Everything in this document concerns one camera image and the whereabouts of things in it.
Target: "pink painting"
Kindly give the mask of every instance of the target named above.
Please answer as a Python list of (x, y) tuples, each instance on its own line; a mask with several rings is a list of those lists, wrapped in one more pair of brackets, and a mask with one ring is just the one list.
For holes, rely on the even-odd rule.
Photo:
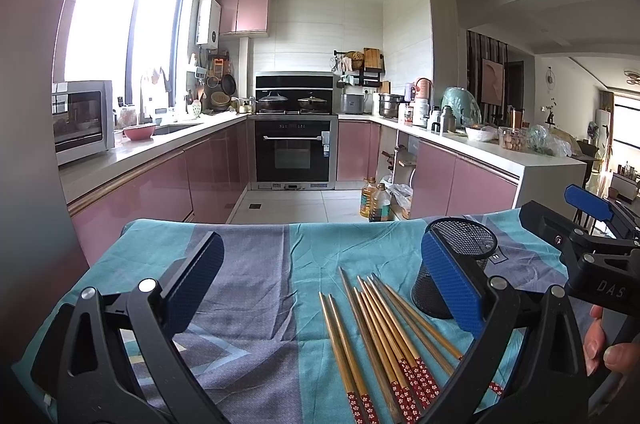
[(504, 67), (500, 63), (482, 60), (481, 102), (502, 106), (504, 92)]

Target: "cutting board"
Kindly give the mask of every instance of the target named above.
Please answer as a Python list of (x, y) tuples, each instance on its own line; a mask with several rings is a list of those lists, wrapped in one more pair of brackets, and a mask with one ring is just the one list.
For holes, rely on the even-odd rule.
[(364, 48), (364, 66), (367, 69), (382, 69), (380, 49)]

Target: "microwave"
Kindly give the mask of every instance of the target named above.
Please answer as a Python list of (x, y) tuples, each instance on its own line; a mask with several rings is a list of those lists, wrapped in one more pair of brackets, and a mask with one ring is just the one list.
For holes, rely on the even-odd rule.
[(115, 146), (110, 81), (53, 83), (51, 117), (58, 165)]

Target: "pink bowl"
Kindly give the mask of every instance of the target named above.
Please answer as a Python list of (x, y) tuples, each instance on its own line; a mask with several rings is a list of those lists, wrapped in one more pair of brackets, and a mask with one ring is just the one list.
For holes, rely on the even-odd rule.
[(145, 139), (151, 139), (155, 131), (156, 124), (147, 123), (146, 125), (134, 125), (133, 127), (125, 128), (124, 135), (131, 141), (144, 141)]

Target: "water heater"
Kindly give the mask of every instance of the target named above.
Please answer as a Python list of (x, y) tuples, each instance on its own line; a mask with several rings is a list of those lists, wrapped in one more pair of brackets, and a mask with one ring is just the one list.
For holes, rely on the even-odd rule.
[(220, 4), (215, 0), (200, 0), (196, 44), (204, 49), (217, 49), (219, 31)]

